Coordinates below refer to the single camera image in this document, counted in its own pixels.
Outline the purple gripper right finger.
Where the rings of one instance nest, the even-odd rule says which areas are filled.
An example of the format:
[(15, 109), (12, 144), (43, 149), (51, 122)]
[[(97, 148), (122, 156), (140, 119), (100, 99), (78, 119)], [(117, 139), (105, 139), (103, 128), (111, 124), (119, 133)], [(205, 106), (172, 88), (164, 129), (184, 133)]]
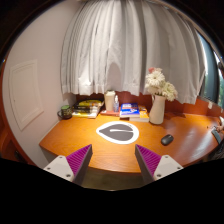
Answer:
[(138, 144), (135, 145), (135, 156), (145, 184), (182, 169), (182, 166), (169, 155), (160, 156)]

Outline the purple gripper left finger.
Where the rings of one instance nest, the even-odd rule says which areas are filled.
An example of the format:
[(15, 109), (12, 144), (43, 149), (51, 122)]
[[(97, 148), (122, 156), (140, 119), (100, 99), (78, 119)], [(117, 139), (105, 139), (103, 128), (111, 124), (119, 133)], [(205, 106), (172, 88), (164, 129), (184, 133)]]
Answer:
[(57, 156), (44, 170), (81, 185), (92, 154), (92, 145), (87, 145), (68, 156)]

